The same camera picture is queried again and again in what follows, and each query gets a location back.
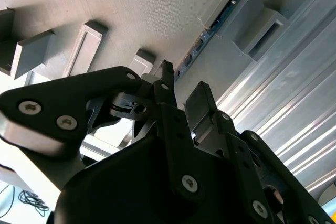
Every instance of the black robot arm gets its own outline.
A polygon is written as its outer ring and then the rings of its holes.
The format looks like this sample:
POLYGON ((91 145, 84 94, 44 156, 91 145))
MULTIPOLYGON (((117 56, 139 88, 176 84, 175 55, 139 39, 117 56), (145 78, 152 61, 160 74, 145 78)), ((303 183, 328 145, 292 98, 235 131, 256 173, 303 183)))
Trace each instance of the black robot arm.
POLYGON ((256 133, 236 131, 207 84, 178 109, 173 73, 164 61, 156 77, 116 67, 3 93, 0 148, 15 153, 3 165, 44 195, 56 224, 332 223, 256 133), (84 169, 85 136, 121 118, 134 120, 132 144, 84 169))

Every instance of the metal plate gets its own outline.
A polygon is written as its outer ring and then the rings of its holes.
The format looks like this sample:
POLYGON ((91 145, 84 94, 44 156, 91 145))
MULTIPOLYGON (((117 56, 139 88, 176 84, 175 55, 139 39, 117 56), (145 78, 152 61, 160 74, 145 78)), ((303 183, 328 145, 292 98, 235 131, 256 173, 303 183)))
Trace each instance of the metal plate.
POLYGON ((336 179, 336 1, 312 0, 217 102, 318 199, 336 179))

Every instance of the mounting hole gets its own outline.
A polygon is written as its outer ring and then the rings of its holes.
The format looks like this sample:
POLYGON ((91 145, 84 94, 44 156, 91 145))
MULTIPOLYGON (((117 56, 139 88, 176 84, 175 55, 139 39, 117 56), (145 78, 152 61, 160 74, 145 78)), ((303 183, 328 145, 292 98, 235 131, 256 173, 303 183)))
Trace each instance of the mounting hole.
POLYGON ((264 188, 264 194, 269 207, 277 214, 282 211, 284 199, 280 192, 271 185, 264 188))
POLYGON ((180 139, 183 139, 183 134, 182 133, 177 133, 176 136, 180 139))
POLYGON ((161 87, 163 87, 164 89, 167 89, 167 90, 169 89, 168 86, 166 84, 164 84, 164 83, 161 84, 161 87))
POLYGON ((135 112, 136 114, 141 114, 141 113, 143 113, 143 112, 145 112, 145 111, 146 111, 146 107, 143 106, 143 105, 138 105, 138 106, 136 106, 135 109, 134 109, 134 112, 135 112))
POLYGON ((244 165, 247 169, 250 169, 250 166, 249 166, 246 162, 243 162, 243 165, 244 165))
POLYGON ((135 80, 135 76, 132 75, 131 73, 126 74, 126 76, 132 80, 135 80))

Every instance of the screw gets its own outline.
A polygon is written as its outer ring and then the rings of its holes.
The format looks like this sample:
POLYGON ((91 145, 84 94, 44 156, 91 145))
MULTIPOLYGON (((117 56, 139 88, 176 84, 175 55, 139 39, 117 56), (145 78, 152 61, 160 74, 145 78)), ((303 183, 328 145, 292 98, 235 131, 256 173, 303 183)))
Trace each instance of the screw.
POLYGON ((42 107, 37 102, 25 101, 20 103, 19 110, 26 115, 36 115, 41 112, 42 107))
POLYGON ((319 224, 319 222, 311 215, 308 216, 308 220, 311 224, 319 224))
POLYGON ((163 87, 164 89, 169 89, 168 86, 166 84, 161 84, 161 87, 163 87))
POLYGON ((256 134, 254 134, 254 133, 251 133, 251 135, 250 135, 255 141, 258 141, 258 137, 257 137, 257 135, 256 134))
POLYGON ((182 185, 191 193, 195 193, 198 190, 197 181, 190 175, 184 175, 182 177, 182 185))
POLYGON ((72 131, 77 127, 75 118, 69 115, 62 115, 56 120, 57 126, 62 130, 72 131))
POLYGON ((128 74, 126 74, 126 76, 127 76, 128 78, 132 79, 132 80, 134 80, 134 79, 135 79, 135 76, 134 76, 134 75, 132 75, 131 73, 128 73, 128 74))
POLYGON ((254 211, 257 212, 257 214, 259 214, 264 219, 267 219, 268 217, 267 209, 261 202, 255 200, 253 201, 252 205, 253 205, 254 211))
POLYGON ((231 118, 230 118, 227 114, 225 114, 225 113, 222 114, 222 117, 224 117, 224 119, 226 119, 226 120, 230 120, 230 119, 231 119, 231 118))

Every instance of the electronic component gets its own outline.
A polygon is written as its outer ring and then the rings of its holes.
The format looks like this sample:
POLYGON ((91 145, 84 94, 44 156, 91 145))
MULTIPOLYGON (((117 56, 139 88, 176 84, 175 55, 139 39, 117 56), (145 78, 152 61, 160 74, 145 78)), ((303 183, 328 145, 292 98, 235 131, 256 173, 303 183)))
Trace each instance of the electronic component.
POLYGON ((233 21, 247 1, 208 0, 206 2, 199 15, 199 20, 202 22, 204 30, 187 52, 181 64, 176 68, 174 81, 177 81, 188 71, 214 35, 221 36, 223 30, 233 21))

